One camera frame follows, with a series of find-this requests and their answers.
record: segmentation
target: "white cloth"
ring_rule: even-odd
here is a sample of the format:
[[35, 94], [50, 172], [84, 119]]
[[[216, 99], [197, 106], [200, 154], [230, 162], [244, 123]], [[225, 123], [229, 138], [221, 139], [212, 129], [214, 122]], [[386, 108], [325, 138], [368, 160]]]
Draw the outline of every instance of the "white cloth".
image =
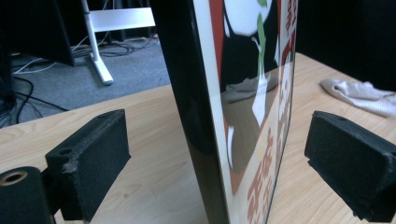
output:
[[330, 95], [358, 108], [383, 117], [396, 116], [396, 92], [377, 90], [370, 82], [324, 79], [320, 85]]

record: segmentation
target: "light wood tabletop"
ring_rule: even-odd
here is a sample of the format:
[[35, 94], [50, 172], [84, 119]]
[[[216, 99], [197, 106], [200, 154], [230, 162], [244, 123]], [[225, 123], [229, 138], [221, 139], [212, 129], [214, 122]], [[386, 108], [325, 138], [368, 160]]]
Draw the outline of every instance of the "light wood tabletop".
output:
[[[307, 164], [304, 146], [311, 115], [315, 110], [334, 113], [393, 144], [396, 119], [332, 98], [319, 86], [329, 77], [352, 79], [296, 54], [290, 131], [268, 223], [366, 223], [353, 217], [349, 207]], [[126, 112], [132, 158], [92, 223], [207, 223], [170, 86], [0, 129], [0, 173], [21, 166], [44, 170], [47, 152], [90, 119], [119, 108]], [[56, 218], [57, 223], [64, 223], [60, 214]]]

